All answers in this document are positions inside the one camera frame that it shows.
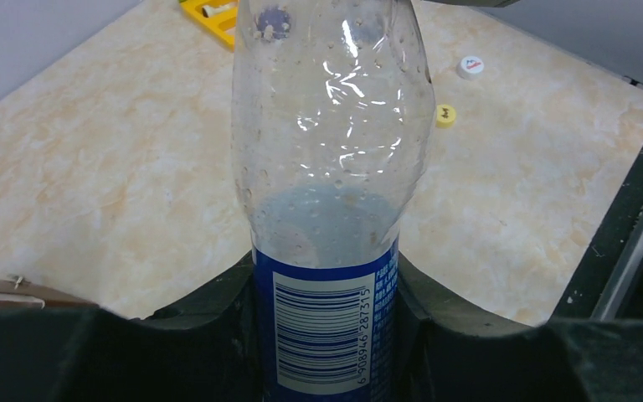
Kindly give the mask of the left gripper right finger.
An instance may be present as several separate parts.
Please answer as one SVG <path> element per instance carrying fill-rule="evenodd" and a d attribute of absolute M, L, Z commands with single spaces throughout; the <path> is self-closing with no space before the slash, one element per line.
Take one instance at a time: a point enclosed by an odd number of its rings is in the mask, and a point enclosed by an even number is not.
<path fill-rule="evenodd" d="M 398 257 L 399 401 L 643 401 L 643 321 L 538 327 L 486 311 Z"/>

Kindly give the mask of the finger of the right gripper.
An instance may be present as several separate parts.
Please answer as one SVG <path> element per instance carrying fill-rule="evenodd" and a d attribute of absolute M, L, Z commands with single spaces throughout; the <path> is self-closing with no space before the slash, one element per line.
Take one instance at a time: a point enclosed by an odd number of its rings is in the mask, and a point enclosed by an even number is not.
<path fill-rule="evenodd" d="M 432 3 L 442 3 L 453 6 L 475 8 L 505 8 L 517 3 L 518 0 L 428 0 Z"/>

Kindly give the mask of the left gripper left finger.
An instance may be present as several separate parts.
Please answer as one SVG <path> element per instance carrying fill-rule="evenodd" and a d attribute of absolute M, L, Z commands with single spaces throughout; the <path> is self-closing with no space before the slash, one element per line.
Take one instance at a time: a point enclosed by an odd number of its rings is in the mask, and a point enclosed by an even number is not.
<path fill-rule="evenodd" d="M 145 319 L 0 308 L 0 401 L 258 401 L 252 259 Z"/>

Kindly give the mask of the white bottle cap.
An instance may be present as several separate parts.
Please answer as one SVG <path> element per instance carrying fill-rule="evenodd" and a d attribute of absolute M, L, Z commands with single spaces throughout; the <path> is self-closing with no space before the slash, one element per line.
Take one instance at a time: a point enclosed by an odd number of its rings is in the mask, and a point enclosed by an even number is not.
<path fill-rule="evenodd" d="M 477 79 L 485 69 L 485 63 L 477 56 L 468 55 L 462 58 L 456 66 L 457 74 L 464 80 Z"/>

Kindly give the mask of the yellow bottle cap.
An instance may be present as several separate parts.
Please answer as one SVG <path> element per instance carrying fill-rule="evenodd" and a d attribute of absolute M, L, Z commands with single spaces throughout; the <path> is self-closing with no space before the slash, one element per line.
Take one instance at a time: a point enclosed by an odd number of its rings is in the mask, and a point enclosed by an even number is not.
<path fill-rule="evenodd" d="M 438 128 L 452 127 L 457 118 L 456 110 L 453 106 L 447 104 L 437 105 L 435 125 Z"/>

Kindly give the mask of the blue cap labelled bottle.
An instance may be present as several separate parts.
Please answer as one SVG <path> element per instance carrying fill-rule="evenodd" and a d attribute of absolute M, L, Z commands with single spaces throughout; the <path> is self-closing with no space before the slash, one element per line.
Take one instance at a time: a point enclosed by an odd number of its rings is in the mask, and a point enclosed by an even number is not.
<path fill-rule="evenodd" d="M 255 18 L 279 5 L 286 39 Z M 399 221 L 435 92 L 410 1 L 241 1 L 232 163 L 250 226 L 263 398 L 391 401 Z"/>

